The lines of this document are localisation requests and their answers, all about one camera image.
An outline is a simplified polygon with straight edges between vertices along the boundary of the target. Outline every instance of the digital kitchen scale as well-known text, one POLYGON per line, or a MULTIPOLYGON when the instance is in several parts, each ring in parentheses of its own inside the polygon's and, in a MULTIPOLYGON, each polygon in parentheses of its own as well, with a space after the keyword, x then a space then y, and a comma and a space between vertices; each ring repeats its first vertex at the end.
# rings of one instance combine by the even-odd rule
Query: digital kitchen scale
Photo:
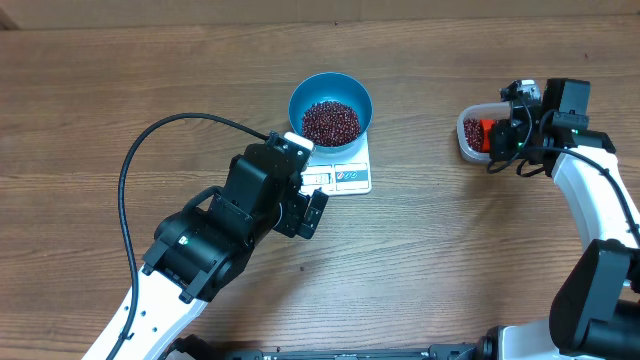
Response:
POLYGON ((337 154, 316 152, 302 173, 300 191, 311 195, 321 189, 329 196, 368 194, 371 191, 369 141, 365 133, 354 144, 337 154))

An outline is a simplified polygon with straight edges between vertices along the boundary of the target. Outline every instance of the wooden table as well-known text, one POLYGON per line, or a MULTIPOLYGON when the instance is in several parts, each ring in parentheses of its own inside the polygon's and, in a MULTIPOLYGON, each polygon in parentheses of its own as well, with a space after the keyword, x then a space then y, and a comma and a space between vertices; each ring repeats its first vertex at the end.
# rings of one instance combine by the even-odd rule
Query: wooden table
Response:
MULTIPOLYGON (((116 180, 146 126, 192 111, 285 131, 291 92, 323 71, 371 93, 373 191, 332 198, 311 240, 270 234, 186 334, 402 348, 544 318, 581 254, 565 200, 543 176, 463 161, 455 121, 514 79, 590 80, 591 128, 640 201, 639 64, 637 16, 0 33, 0 357, 80 358, 111 319, 130 286, 116 180)), ((142 145, 138 258, 254 141, 184 121, 142 145)))

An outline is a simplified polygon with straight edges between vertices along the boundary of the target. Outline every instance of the label on scale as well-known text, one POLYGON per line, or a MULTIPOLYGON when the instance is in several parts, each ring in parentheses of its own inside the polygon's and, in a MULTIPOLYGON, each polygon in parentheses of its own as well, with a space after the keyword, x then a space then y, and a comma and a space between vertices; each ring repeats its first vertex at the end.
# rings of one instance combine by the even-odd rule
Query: label on scale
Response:
POLYGON ((369 189, 366 163, 309 166, 302 173, 302 192, 322 189, 327 195, 357 194, 369 189))

